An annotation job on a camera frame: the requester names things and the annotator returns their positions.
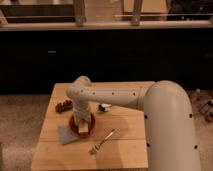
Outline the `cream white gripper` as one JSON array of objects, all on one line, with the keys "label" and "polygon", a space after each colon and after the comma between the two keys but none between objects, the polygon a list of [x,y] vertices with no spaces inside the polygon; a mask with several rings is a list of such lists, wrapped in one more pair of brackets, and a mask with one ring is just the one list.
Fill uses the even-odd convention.
[{"label": "cream white gripper", "polygon": [[74,122],[79,126],[82,122],[91,122],[91,109],[88,101],[73,102]]}]

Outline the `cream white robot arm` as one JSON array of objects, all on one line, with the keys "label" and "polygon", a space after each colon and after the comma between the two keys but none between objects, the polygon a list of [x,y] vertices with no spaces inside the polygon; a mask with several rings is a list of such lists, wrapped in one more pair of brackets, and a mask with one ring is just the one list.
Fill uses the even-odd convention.
[{"label": "cream white robot arm", "polygon": [[66,94],[75,116],[89,114],[91,101],[142,111],[149,171],[202,171],[192,105],[179,84],[163,80],[149,87],[94,87],[80,76]]}]

